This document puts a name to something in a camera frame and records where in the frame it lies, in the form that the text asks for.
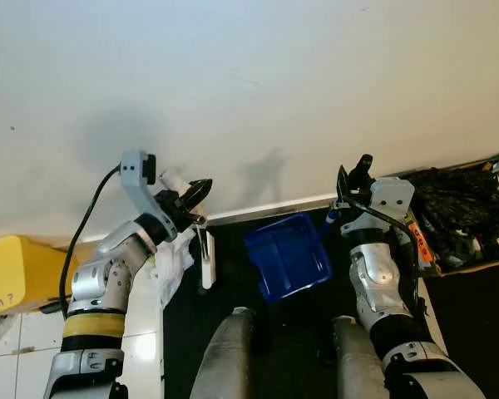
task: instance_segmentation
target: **white tile floor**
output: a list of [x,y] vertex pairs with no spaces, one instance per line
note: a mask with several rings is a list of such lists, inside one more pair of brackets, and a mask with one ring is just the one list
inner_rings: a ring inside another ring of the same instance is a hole
[[[119,378],[129,398],[162,398],[162,311],[146,268],[131,291],[122,349],[126,354]],[[0,340],[0,399],[41,399],[52,357],[59,352],[63,329],[60,313],[18,316]],[[30,347],[32,352],[13,354]]]

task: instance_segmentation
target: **wall baseboard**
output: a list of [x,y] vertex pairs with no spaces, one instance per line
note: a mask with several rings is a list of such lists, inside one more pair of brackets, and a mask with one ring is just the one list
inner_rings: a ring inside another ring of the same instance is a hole
[[248,220],[268,218],[271,216],[280,216],[282,214],[292,214],[311,209],[327,208],[329,203],[336,199],[336,194],[315,195],[291,201],[276,202],[273,204],[255,206],[225,212],[222,214],[212,214],[209,216],[209,226],[220,226],[222,224],[232,224],[246,222]]

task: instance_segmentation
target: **orange label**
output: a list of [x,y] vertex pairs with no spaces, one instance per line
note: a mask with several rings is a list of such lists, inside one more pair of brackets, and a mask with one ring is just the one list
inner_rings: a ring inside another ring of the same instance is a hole
[[420,255],[422,255],[422,259],[425,262],[432,262],[431,252],[429,251],[427,242],[425,241],[422,232],[419,231],[415,223],[409,224],[408,228],[413,232],[414,237],[416,237],[417,251]]

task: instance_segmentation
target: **cluttered box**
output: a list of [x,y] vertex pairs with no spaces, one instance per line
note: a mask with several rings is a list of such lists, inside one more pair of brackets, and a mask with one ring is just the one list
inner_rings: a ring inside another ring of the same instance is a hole
[[424,276],[499,265],[499,154],[400,177],[415,188],[406,222]]

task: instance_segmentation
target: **yellow box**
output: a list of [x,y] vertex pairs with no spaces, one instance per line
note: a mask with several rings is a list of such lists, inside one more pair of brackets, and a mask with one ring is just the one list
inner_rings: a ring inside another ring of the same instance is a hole
[[[20,313],[56,302],[66,254],[21,235],[0,238],[0,313]],[[72,257],[67,294],[77,261]]]

